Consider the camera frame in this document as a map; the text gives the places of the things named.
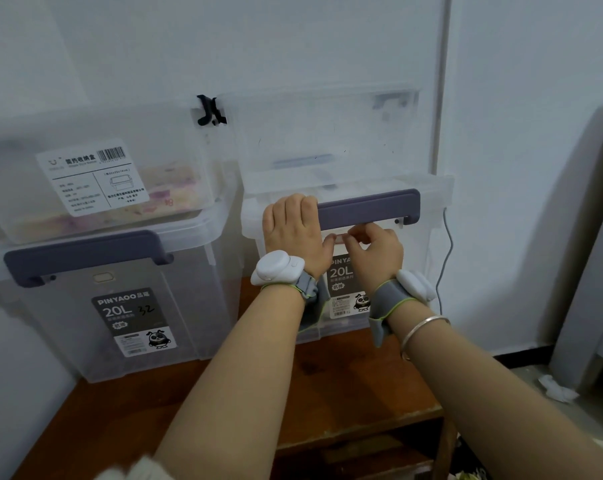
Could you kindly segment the person's right hand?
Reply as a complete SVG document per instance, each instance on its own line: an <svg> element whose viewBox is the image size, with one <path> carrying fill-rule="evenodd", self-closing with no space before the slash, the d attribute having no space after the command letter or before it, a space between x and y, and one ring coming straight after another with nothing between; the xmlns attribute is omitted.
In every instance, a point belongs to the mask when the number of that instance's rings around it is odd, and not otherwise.
<svg viewBox="0 0 603 480"><path fill-rule="evenodd" d="M380 285L393 279L402 268L403 245L392 229L376 223L355 225L347 233L368 236L368 244L362 244L365 248L363 258L351 259L351 263L361 286L371 298Z"/></svg>

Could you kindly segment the white fuzzy cloth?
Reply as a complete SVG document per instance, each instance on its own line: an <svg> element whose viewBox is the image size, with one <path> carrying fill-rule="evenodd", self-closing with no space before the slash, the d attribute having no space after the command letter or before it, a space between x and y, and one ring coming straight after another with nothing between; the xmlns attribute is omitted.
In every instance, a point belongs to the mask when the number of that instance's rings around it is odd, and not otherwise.
<svg viewBox="0 0 603 480"><path fill-rule="evenodd" d="M171 463L143 456L128 468L111 466L101 471L93 480L175 480L178 472Z"/></svg>

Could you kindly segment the person's left hand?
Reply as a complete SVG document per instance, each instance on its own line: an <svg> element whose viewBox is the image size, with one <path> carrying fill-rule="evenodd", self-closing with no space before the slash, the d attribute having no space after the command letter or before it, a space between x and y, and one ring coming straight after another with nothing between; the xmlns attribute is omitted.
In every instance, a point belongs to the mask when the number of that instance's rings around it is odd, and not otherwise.
<svg viewBox="0 0 603 480"><path fill-rule="evenodd" d="M296 193L268 205L262 216L262 230L266 252L284 250L303 258L305 272L316 281L321 278L320 253L325 238L315 196Z"/></svg>

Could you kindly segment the pink and yellow contents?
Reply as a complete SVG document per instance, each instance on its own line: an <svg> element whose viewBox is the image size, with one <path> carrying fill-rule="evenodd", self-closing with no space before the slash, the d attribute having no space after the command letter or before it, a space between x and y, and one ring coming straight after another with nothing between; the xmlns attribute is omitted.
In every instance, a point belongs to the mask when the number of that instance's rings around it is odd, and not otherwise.
<svg viewBox="0 0 603 480"><path fill-rule="evenodd" d="M140 176L149 186L146 202L81 217L72 217L66 211L39 213L18 220L14 234L18 241L44 241L200 209L201 177L191 167L167 164L144 169Z"/></svg>

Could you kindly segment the small clear box with label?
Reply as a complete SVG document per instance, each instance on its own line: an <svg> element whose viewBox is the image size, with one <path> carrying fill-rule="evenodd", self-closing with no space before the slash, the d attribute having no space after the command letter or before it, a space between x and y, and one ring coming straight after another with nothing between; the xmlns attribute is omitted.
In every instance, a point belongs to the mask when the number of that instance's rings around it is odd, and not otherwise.
<svg viewBox="0 0 603 480"><path fill-rule="evenodd" d="M10 242L30 244L37 241L18 241L14 234L23 217L56 211L81 217L146 202L149 186L140 172L175 163L200 175L200 209L110 228L178 219L210 207L227 177L215 141L221 125L201 127L202 116L195 97L0 119L0 229Z"/></svg>

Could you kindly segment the small empty clear box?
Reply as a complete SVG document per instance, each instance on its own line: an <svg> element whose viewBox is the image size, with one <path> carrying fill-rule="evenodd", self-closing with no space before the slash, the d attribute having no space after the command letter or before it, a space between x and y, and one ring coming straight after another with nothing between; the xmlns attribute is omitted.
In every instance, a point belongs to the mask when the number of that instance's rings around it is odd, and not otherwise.
<svg viewBox="0 0 603 480"><path fill-rule="evenodd" d="M419 171L420 90L408 82L218 97L247 194L293 193Z"/></svg>

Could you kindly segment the black wall hook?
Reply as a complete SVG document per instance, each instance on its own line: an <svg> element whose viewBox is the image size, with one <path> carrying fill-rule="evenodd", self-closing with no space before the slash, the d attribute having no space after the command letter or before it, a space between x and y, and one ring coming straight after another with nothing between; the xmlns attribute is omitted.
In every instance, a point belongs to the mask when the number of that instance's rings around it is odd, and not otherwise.
<svg viewBox="0 0 603 480"><path fill-rule="evenodd" d="M227 124L226 117L222 114L221 109L217 106L216 97L210 98L202 94L197 95L196 97L199 99L201 108L204 112L204 116L197 120L199 126L205 127L208 125L218 126Z"/></svg>

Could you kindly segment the white wrist tracker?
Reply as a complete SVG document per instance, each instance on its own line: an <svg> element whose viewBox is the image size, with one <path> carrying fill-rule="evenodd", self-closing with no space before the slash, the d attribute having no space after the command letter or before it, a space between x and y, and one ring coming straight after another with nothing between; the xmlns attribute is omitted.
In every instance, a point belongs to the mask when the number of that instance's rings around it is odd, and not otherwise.
<svg viewBox="0 0 603 480"><path fill-rule="evenodd" d="M427 305L437 298L437 291L423 273L400 269L396 280L413 298Z"/></svg>
<svg viewBox="0 0 603 480"><path fill-rule="evenodd" d="M284 250L274 250L261 257L250 282L254 286L296 284L304 272L305 265L303 258L291 256Z"/></svg>

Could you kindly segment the white wall conduit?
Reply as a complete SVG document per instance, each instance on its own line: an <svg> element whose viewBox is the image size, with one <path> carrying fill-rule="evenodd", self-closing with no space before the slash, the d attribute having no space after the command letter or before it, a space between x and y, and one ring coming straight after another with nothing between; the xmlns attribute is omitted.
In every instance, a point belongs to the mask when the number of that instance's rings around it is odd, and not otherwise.
<svg viewBox="0 0 603 480"><path fill-rule="evenodd" d="M446 85L446 71L448 60L448 46L450 39L451 12L453 0L442 0L441 16L439 20L439 38L437 45L437 65L434 87L434 113L432 121L432 134L428 172L436 175L439 168L439 150L441 142L442 112L444 106L444 91Z"/></svg>

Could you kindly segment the person's right forearm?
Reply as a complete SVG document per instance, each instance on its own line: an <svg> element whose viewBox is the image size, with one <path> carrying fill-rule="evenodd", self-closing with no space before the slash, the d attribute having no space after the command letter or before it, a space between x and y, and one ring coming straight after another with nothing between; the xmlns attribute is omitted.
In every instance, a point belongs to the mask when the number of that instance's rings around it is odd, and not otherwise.
<svg viewBox="0 0 603 480"><path fill-rule="evenodd" d="M509 369L427 306L387 322L402 352L495 480L603 480L603 449Z"/></svg>

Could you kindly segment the crumpled white tissue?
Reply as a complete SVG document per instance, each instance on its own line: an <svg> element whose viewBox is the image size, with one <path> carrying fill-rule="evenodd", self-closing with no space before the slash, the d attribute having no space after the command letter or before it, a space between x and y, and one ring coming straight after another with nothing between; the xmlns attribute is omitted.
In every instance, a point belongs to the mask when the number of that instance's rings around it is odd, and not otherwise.
<svg viewBox="0 0 603 480"><path fill-rule="evenodd" d="M579 397L577 391L561 386L550 374L542 375L538 382L545 389L546 396L556 402L571 404Z"/></svg>

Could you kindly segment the large clear storage box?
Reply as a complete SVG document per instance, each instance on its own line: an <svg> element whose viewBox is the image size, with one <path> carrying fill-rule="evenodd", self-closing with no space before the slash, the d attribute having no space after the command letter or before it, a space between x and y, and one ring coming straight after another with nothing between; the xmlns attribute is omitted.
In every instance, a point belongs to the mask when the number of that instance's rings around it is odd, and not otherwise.
<svg viewBox="0 0 603 480"><path fill-rule="evenodd" d="M0 303L19 310L91 383L133 372L212 358L236 322L243 268L237 190L207 209L154 225L73 239L0 244ZM26 289L3 258L21 250L102 235L149 230L174 261L149 258L45 276Z"/></svg>
<svg viewBox="0 0 603 480"><path fill-rule="evenodd" d="M338 236L329 270L319 284L320 302L302 319L297 343L369 327L370 305L360 287L341 234L376 217L376 224L390 228L404 248L404 273L417 282L416 291L425 292L428 301L437 298L431 273L432 232L443 225L444 210L453 201L454 178L410 172L390 177L355 177L339 182L292 177L275 182L273 175L244 177L241 209L242 234L256 243L260 257L265 255L262 213L279 198L294 193L317 198L322 236Z"/></svg>

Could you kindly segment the person's left forearm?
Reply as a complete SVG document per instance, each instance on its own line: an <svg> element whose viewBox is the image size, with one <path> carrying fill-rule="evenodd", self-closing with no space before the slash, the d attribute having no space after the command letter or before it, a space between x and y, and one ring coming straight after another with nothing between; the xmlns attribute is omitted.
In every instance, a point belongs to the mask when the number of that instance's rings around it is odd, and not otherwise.
<svg viewBox="0 0 603 480"><path fill-rule="evenodd" d="M261 290L194 384L154 459L175 480L268 480L305 301Z"/></svg>

